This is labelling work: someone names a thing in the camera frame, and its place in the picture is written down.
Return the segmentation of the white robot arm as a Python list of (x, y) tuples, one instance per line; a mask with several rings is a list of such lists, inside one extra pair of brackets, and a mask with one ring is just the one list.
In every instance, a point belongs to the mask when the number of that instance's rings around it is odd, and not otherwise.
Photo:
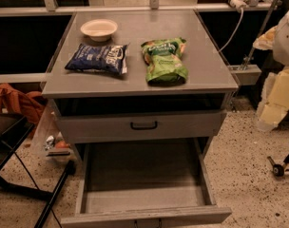
[(257, 128), (271, 131), (289, 111), (289, 10), (279, 23), (257, 38), (253, 47), (271, 50), (275, 61), (284, 65), (278, 73), (269, 73), (261, 92), (257, 109)]

